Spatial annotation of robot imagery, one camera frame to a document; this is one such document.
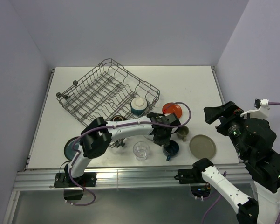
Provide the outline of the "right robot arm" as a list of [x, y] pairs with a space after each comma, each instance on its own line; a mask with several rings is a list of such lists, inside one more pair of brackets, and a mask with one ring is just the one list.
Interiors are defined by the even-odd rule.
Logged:
[[219, 121], [216, 131], [228, 137], [241, 160], [240, 167], [254, 185], [256, 196], [235, 187], [207, 158], [192, 166], [195, 182], [207, 182], [232, 206], [240, 224], [280, 224], [280, 154], [273, 149], [277, 138], [267, 120], [268, 99], [258, 99], [253, 110], [244, 111], [229, 101], [205, 107], [205, 121]]

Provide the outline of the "teal and white bowl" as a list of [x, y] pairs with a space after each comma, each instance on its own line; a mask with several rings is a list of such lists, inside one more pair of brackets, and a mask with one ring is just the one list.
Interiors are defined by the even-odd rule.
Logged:
[[148, 102], [143, 97], [135, 97], [130, 103], [131, 112], [135, 115], [140, 116], [147, 108]]

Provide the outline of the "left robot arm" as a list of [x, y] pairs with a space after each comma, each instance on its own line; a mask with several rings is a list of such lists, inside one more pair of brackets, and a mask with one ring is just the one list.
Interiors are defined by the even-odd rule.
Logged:
[[180, 128], [181, 123], [176, 114], [159, 114], [150, 112], [137, 119], [124, 121], [105, 121], [98, 117], [92, 121], [75, 140], [79, 148], [72, 161], [64, 168], [65, 182], [77, 186], [91, 160], [102, 156], [110, 143], [139, 135], [153, 136], [153, 142], [159, 146], [169, 144], [172, 129]]

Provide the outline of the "grey ceramic cup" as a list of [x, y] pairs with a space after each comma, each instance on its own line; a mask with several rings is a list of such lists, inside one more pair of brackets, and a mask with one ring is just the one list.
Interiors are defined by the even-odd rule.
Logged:
[[187, 141], [188, 135], [189, 135], [189, 128], [187, 126], [180, 127], [177, 131], [177, 137], [181, 139], [183, 142]]

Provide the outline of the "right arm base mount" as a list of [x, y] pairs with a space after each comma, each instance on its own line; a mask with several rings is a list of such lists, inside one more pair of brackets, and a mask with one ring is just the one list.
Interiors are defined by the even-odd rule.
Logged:
[[178, 174], [174, 176], [174, 179], [179, 181], [179, 184], [206, 183], [202, 178], [201, 171], [195, 168], [179, 169]]

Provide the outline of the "dark blue mug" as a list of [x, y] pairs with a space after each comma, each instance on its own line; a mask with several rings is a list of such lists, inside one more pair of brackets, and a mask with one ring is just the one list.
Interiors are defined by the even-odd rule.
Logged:
[[170, 161], [171, 158], [175, 157], [179, 149], [179, 144], [174, 140], [170, 140], [167, 146], [163, 146], [163, 154], [166, 156], [166, 161]]

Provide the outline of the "brown patterned bowl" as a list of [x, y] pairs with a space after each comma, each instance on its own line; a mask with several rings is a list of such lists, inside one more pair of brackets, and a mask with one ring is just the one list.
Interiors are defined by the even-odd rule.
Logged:
[[125, 120], [126, 120], [126, 118], [122, 115], [116, 115], [111, 119], [111, 121], [114, 121], [114, 122], [125, 121]]

